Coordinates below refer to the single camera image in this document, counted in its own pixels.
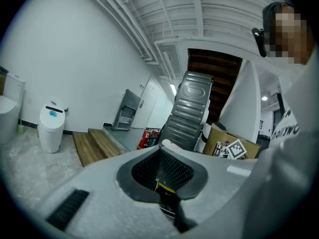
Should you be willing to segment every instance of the ceiling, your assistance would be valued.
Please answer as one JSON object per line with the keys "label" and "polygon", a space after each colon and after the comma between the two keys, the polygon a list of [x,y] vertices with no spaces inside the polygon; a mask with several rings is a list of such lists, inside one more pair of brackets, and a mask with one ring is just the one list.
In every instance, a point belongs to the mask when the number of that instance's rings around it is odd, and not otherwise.
{"label": "ceiling", "polygon": [[262,28],[266,5],[285,0],[96,1],[124,29],[152,72],[162,82],[178,84],[187,70],[181,65],[180,40],[231,39],[259,56],[251,29]]}

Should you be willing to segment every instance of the black cap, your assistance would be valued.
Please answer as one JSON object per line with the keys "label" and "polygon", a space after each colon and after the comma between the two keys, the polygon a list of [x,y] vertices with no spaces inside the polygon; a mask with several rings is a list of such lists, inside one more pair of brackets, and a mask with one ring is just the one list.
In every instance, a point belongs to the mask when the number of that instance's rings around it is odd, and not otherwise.
{"label": "black cap", "polygon": [[282,4],[282,2],[273,2],[263,9],[263,27],[265,32],[270,32],[270,24],[275,19],[276,12]]}

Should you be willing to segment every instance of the white wall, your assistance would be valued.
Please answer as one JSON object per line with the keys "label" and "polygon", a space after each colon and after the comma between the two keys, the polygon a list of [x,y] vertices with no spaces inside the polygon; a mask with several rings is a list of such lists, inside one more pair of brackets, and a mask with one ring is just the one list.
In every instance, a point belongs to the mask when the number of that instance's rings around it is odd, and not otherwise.
{"label": "white wall", "polygon": [[271,137],[273,132],[274,112],[273,111],[261,111],[260,120],[263,121],[263,126],[259,130],[260,134]]}
{"label": "white wall", "polygon": [[170,115],[173,103],[160,87],[157,91],[157,102],[149,119],[147,127],[162,128]]}
{"label": "white wall", "polygon": [[122,94],[138,96],[151,75],[126,36],[94,0],[28,0],[0,45],[0,64],[26,80],[22,119],[44,104],[69,108],[65,129],[113,123]]}
{"label": "white wall", "polygon": [[256,142],[260,121],[260,87],[255,65],[247,62],[240,70],[229,102],[219,121],[227,131]]}

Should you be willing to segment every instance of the door handle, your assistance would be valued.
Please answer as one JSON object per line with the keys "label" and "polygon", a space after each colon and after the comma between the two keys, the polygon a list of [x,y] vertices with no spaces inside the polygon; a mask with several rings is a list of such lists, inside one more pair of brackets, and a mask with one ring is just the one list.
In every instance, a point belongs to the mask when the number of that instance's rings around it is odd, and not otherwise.
{"label": "door handle", "polygon": [[143,99],[143,101],[141,102],[140,108],[142,108],[144,104],[145,104],[145,100]]}

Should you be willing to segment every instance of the wooden stair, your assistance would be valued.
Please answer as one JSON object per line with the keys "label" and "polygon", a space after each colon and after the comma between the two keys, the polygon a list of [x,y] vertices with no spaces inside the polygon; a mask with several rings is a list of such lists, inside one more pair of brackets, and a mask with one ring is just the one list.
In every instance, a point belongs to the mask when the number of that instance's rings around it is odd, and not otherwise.
{"label": "wooden stair", "polygon": [[103,130],[89,129],[88,133],[73,132],[73,140],[83,166],[122,154]]}
{"label": "wooden stair", "polygon": [[214,76],[207,121],[216,122],[233,89],[242,59],[209,50],[189,49],[188,52],[188,71]]}

